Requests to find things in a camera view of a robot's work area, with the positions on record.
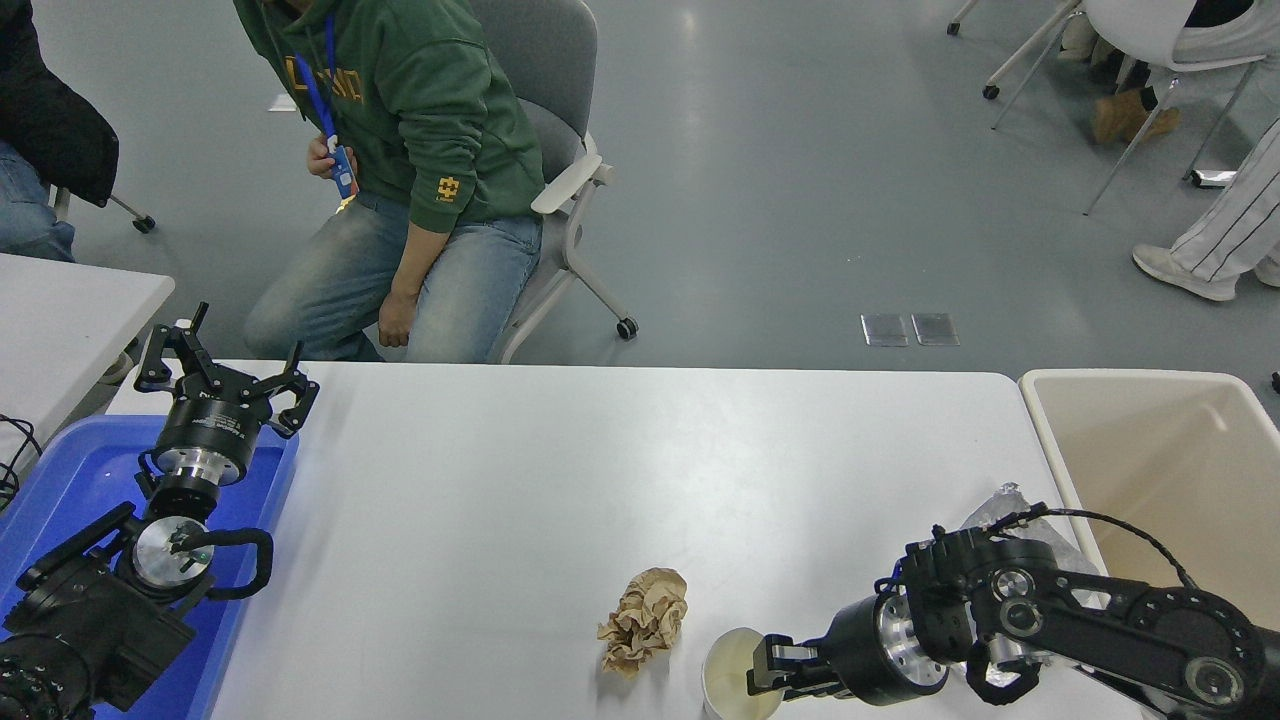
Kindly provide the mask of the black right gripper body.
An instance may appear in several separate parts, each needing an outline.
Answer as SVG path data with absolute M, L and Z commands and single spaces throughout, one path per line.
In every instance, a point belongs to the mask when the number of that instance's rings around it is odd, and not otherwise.
M 874 594 L 841 609 L 826 633 L 826 660 L 840 683 L 836 700 L 873 706 L 900 703 L 901 675 L 890 666 L 881 619 L 890 594 Z

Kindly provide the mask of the person's left hand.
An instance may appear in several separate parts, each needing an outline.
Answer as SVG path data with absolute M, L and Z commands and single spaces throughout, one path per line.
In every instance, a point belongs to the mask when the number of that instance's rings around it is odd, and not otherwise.
M 419 307 L 419 291 L 392 290 L 378 314 L 378 342 L 383 347 L 402 348 L 410 342 Z

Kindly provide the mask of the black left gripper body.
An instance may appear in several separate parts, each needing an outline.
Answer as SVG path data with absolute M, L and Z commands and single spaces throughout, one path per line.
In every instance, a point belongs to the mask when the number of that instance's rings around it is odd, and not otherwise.
M 220 398 L 207 391 L 172 391 L 174 400 L 152 448 L 159 468 L 192 468 L 198 457 L 220 456 L 216 468 L 246 468 L 262 427 L 262 398 L 234 392 Z

